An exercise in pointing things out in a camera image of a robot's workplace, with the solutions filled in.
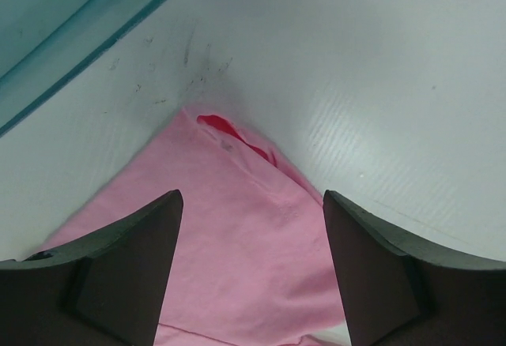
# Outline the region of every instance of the textured white surface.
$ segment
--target textured white surface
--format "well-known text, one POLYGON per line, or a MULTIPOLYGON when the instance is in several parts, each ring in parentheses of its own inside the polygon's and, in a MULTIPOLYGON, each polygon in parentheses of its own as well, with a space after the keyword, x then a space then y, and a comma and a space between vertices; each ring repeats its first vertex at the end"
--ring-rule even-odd
POLYGON ((321 191, 506 260, 505 28, 506 0, 169 0, 0 139, 0 258, 199 96, 321 191))

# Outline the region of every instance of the pink shirt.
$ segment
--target pink shirt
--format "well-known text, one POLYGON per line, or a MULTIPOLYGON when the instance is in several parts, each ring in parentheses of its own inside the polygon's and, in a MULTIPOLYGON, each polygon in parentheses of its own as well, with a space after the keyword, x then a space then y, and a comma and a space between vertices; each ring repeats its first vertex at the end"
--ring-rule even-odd
POLYGON ((156 345, 313 346, 306 334, 344 321, 321 195, 270 142, 201 107, 183 109, 44 248, 174 189, 183 220, 156 345))

